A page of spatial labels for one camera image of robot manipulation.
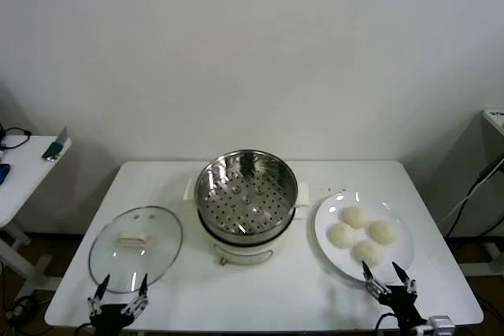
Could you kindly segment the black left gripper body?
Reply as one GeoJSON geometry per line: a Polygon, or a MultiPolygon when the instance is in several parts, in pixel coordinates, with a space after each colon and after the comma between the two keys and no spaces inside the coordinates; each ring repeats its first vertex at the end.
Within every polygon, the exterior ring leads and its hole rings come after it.
{"type": "Polygon", "coordinates": [[[96,336],[117,336],[133,323],[133,315],[127,313],[126,304],[103,305],[99,314],[90,315],[96,336]]]}

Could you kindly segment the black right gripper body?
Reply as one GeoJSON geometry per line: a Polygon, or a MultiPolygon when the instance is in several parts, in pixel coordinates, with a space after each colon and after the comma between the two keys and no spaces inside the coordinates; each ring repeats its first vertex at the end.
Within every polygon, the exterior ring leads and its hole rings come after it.
{"type": "Polygon", "coordinates": [[[404,286],[387,286],[388,292],[379,295],[379,303],[389,307],[395,314],[399,327],[417,327],[425,325],[415,307],[417,295],[409,293],[404,286]]]}

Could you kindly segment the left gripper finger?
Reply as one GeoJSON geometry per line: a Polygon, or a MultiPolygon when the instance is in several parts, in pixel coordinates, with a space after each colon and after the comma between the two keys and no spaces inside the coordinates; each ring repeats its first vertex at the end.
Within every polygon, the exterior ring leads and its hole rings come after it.
{"type": "Polygon", "coordinates": [[[122,315],[140,315],[145,310],[149,302],[147,298],[147,281],[148,274],[146,273],[143,277],[137,297],[120,311],[122,315]]]}
{"type": "Polygon", "coordinates": [[[99,315],[102,312],[101,302],[106,292],[107,286],[109,284],[109,280],[110,280],[110,274],[108,274],[104,278],[104,280],[98,285],[97,290],[94,293],[94,296],[89,297],[87,299],[87,305],[89,308],[90,315],[99,315]]]}

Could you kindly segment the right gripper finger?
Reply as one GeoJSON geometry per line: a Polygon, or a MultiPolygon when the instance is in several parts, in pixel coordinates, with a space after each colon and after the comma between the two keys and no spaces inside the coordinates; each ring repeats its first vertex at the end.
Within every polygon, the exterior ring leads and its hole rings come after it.
{"type": "Polygon", "coordinates": [[[391,294],[391,290],[373,276],[369,266],[364,261],[362,261],[361,264],[367,291],[373,297],[382,297],[391,294]]]}
{"type": "Polygon", "coordinates": [[[397,263],[394,261],[392,262],[392,266],[399,277],[400,281],[402,282],[404,288],[406,289],[406,292],[408,294],[411,294],[413,296],[417,296],[417,283],[414,279],[411,279],[406,271],[401,268],[397,263]]]}

